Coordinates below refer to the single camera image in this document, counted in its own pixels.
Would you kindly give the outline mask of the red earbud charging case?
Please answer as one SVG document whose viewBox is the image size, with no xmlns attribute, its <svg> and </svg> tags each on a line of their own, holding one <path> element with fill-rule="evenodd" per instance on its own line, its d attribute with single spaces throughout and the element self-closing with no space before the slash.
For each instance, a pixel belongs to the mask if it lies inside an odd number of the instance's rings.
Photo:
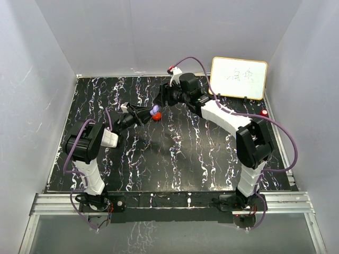
<svg viewBox="0 0 339 254">
<path fill-rule="evenodd" d="M 153 119 L 154 121 L 160 121 L 161 118 L 162 118 L 161 112 L 157 112 L 155 115 L 152 116 L 152 119 Z"/>
</svg>

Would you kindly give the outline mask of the purple round earbud case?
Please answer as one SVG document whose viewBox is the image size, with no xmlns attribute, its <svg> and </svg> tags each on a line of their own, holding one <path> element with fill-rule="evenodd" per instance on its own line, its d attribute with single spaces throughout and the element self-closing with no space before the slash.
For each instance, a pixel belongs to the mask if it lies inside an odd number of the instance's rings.
<svg viewBox="0 0 339 254">
<path fill-rule="evenodd" d="M 159 105 L 154 105 L 153 108 L 150 110 L 150 115 L 155 116 L 157 113 L 160 112 L 161 107 Z"/>
</svg>

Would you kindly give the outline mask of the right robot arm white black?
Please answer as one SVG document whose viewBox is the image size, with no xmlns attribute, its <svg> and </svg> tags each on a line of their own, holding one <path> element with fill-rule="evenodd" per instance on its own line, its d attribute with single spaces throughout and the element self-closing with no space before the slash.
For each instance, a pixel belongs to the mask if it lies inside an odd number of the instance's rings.
<svg viewBox="0 0 339 254">
<path fill-rule="evenodd" d="M 193 73 L 180 74 L 162 84 L 153 100 L 154 107 L 178 103 L 185 104 L 192 113 L 213 122 L 235 138 L 242 169 L 235 194 L 224 204 L 240 210 L 250 209 L 258 198 L 260 176 L 274 148 L 266 123 L 227 113 L 225 107 L 202 91 Z"/>
</svg>

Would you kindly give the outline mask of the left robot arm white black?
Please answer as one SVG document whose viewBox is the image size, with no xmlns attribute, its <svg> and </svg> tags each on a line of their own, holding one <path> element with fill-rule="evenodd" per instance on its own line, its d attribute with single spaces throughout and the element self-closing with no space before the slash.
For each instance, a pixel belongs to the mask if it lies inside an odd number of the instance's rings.
<svg viewBox="0 0 339 254">
<path fill-rule="evenodd" d="M 83 190 L 76 201 L 90 209 L 113 211 L 115 201 L 109 198 L 101 177 L 97 156 L 101 148 L 117 148 L 122 142 L 122 132 L 133 125 L 144 125 L 159 115 L 160 106 L 142 107 L 129 102 L 121 105 L 121 112 L 112 120 L 110 110 L 105 109 L 108 123 L 95 120 L 76 122 L 65 137 L 63 151 L 67 154 L 63 171 L 77 174 L 83 182 Z"/>
</svg>

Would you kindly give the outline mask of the red emergency stop button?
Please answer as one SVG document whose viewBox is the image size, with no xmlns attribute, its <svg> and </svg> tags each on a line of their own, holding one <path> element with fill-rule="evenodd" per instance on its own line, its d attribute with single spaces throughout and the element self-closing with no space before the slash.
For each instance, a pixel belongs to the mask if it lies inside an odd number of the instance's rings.
<svg viewBox="0 0 339 254">
<path fill-rule="evenodd" d="M 267 111 L 267 110 L 261 110 L 260 115 L 261 115 L 261 116 L 268 117 L 269 114 L 268 114 L 268 111 Z"/>
</svg>

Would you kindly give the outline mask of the small whiteboard with wooden frame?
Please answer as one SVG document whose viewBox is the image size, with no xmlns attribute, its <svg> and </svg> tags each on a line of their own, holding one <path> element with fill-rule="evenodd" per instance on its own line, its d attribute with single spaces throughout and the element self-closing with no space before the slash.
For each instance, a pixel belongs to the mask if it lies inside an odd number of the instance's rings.
<svg viewBox="0 0 339 254">
<path fill-rule="evenodd" d="M 214 57 L 209 94 L 262 100 L 268 64 L 265 61 Z"/>
</svg>

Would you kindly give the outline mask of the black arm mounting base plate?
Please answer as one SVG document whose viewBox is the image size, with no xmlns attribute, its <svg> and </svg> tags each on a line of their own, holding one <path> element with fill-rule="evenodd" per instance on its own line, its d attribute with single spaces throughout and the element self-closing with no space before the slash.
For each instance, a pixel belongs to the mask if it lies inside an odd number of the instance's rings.
<svg viewBox="0 0 339 254">
<path fill-rule="evenodd" d="M 79 210 L 90 222 L 190 222 L 217 221 L 241 225 L 255 224 L 257 212 L 267 211 L 263 194 L 244 197 L 226 192 L 104 192 L 92 196 L 77 194 Z"/>
</svg>

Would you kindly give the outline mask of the aluminium frame rail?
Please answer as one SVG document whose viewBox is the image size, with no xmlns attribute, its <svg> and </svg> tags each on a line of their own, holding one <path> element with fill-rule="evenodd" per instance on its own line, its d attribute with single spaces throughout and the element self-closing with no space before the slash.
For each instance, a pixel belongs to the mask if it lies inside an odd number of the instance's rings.
<svg viewBox="0 0 339 254">
<path fill-rule="evenodd" d="M 68 194 L 38 194 L 20 253 L 325 253 L 306 192 L 265 192 L 267 211 L 239 221 L 90 222 Z"/>
</svg>

